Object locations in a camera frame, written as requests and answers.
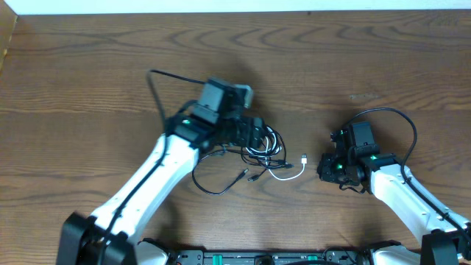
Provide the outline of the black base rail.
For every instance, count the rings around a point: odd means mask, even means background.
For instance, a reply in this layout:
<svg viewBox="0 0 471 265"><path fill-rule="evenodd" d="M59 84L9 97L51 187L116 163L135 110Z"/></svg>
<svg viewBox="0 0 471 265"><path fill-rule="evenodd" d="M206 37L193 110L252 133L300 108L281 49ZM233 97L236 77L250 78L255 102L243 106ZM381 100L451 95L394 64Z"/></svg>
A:
<svg viewBox="0 0 471 265"><path fill-rule="evenodd" d="M150 238L138 243L139 250L156 251L158 256L145 264L193 265L284 265L284 264L391 264L419 265L420 254L396 241L386 241L365 250L328 247L311 252L294 251L210 251L204 249L170 250Z"/></svg>

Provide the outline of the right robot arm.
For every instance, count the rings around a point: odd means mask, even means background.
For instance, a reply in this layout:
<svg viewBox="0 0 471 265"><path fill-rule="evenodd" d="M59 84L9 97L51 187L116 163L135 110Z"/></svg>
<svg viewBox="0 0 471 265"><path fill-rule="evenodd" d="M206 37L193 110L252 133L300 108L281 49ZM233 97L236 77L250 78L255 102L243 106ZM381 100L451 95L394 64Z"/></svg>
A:
<svg viewBox="0 0 471 265"><path fill-rule="evenodd" d="M368 122L332 132L333 153L324 153L319 179L341 190L368 193L387 205L419 243L413 252L385 241L359 252L356 264L459 264L470 259L470 221L429 192L393 153L382 153Z"/></svg>

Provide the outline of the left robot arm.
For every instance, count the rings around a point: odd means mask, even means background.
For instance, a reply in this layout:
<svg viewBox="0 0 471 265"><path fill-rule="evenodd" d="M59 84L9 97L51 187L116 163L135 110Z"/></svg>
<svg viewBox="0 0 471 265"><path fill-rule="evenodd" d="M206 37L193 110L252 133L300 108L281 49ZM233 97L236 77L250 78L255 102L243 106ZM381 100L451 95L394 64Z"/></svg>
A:
<svg viewBox="0 0 471 265"><path fill-rule="evenodd" d="M166 264L167 251L144 242L142 233L171 190L217 145L257 149L263 119L244 116L253 91L210 78L198 100L165 120L164 133L149 157L106 203L84 217L64 222L57 264Z"/></svg>

